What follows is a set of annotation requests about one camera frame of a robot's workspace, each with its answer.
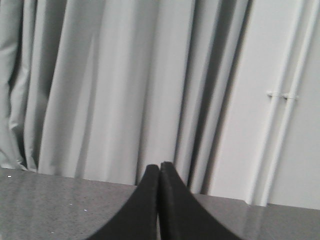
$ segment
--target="gray curtain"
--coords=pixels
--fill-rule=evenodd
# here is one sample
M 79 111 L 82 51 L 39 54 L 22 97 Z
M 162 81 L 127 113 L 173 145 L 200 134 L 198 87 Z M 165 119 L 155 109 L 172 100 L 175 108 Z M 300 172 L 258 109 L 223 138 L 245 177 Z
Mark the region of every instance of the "gray curtain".
M 0 0 L 0 166 L 201 191 L 247 0 Z

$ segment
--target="white conduit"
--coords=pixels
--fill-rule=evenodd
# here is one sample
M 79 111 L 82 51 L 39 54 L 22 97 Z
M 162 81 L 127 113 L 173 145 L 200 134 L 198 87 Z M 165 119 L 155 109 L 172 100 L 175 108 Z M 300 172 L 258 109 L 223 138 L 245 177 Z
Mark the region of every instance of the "white conduit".
M 288 129 L 288 123 L 291 119 L 292 111 L 295 105 L 296 96 L 298 93 L 298 87 L 301 82 L 301 76 L 305 67 L 305 62 L 309 50 L 309 46 L 312 40 L 314 28 L 317 22 L 317 16 L 319 11 L 319 0 L 314 0 L 311 8 L 310 18 L 306 27 L 305 36 L 301 45 L 301 51 L 298 57 L 296 69 L 293 75 L 292 84 L 290 87 L 290 92 L 287 95 L 287 103 L 285 106 L 283 119 L 280 125 L 279 134 L 277 136 L 274 152 L 272 155 L 272 159 L 270 162 L 270 168 L 268 169 L 267 179 L 265 182 L 265 188 L 263 189 L 261 203 L 263 206 L 267 205 L 269 194 L 271 187 L 273 185 L 276 168 L 279 162 L 279 158 L 281 155 L 281 151 L 283 148 L 284 139 L 286 137 L 287 129 Z
M 291 56 L 292 49 L 294 47 L 295 36 L 298 31 L 299 22 L 302 18 L 302 12 L 303 12 L 303 6 L 300 7 L 298 17 L 295 19 L 294 28 L 292 29 L 292 32 L 290 33 L 290 38 L 289 38 L 290 43 L 287 45 L 287 49 L 285 50 L 286 56 L 284 58 L 284 63 L 282 64 L 284 67 L 282 68 L 282 71 L 279 75 L 279 79 L 276 82 L 275 89 L 270 93 L 270 96 L 272 97 L 271 104 L 270 104 L 270 112 L 268 114 L 266 126 L 265 126 L 265 129 L 263 132 L 263 138 L 262 138 L 261 145 L 260 145 L 261 147 L 258 151 L 258 156 L 257 156 L 257 161 L 255 163 L 254 171 L 253 171 L 251 186 L 249 189 L 249 193 L 247 195 L 246 202 L 250 205 L 255 204 L 255 193 L 257 191 L 259 174 L 260 174 L 260 170 L 261 170 L 261 167 L 263 164 L 263 160 L 265 158 L 267 146 L 269 144 L 272 128 L 273 128 L 274 121 L 276 118 L 276 113 L 277 113 L 277 109 L 278 109 L 278 105 L 279 105 L 279 101 L 280 101 L 280 97 L 281 97 L 281 90 L 282 90 L 282 87 L 283 87 L 283 84 L 285 81 L 287 69 L 289 67 L 290 56 Z

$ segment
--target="black curved edge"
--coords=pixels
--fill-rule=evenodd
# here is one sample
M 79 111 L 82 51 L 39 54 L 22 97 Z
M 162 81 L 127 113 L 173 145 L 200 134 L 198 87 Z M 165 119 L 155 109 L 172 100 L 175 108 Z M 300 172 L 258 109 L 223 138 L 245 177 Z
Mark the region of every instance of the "black curved edge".
M 159 174 L 157 165 L 148 165 L 123 207 L 86 240 L 156 240 Z
M 171 162 L 161 164 L 158 213 L 162 240 L 241 240 L 198 203 Z

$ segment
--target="gray countertop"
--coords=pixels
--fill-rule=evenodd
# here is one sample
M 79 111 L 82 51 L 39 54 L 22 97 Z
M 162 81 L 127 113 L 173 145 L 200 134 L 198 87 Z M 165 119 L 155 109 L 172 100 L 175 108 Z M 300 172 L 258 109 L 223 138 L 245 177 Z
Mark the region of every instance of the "gray countertop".
M 135 186 L 0 168 L 0 240 L 83 240 Z M 320 240 L 320 211 L 196 194 L 217 220 L 248 240 Z

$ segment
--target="granite countertop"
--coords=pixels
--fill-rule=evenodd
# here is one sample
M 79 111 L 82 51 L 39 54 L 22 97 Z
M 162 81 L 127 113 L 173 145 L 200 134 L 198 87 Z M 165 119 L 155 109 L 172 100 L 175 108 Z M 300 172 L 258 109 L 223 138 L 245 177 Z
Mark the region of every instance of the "granite countertop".
M 135 186 L 0 168 L 0 240 L 83 240 Z M 196 194 L 232 232 L 250 240 L 320 240 L 320 211 Z

